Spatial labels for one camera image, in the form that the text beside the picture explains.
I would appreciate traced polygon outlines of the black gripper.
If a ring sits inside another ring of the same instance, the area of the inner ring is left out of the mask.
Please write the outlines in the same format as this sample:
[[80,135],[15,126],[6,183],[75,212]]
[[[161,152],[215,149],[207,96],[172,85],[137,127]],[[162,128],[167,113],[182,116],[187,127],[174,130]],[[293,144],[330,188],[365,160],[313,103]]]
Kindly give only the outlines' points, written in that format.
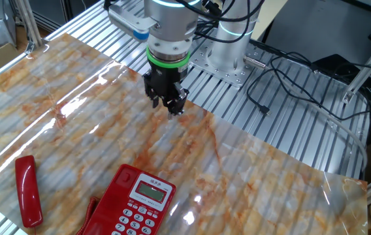
[[188,65],[177,68],[160,67],[150,63],[151,69],[142,75],[146,95],[156,108],[159,100],[168,108],[169,119],[184,113],[189,91],[181,83],[187,75]]

